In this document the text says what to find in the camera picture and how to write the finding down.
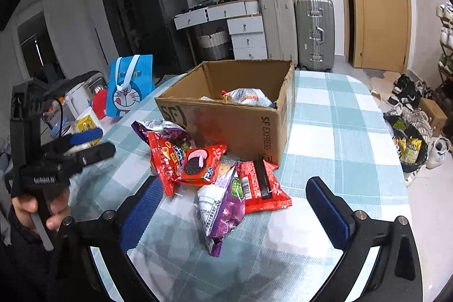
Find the person's left hand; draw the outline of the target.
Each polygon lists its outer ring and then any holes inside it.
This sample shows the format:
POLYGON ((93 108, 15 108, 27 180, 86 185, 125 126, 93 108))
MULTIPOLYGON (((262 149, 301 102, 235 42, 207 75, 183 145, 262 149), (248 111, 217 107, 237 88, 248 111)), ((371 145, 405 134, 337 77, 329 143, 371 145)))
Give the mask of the person's left hand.
MULTIPOLYGON (((46 226, 50 231, 58 231, 63 219, 70 215, 68 200, 70 190, 65 189, 58 197, 49 203, 51 216, 46 220, 46 226)), ((33 233, 38 233, 31 219, 39 209, 39 204, 35 197, 30 195, 18 196, 12 199, 15 214, 20 223, 33 233)))

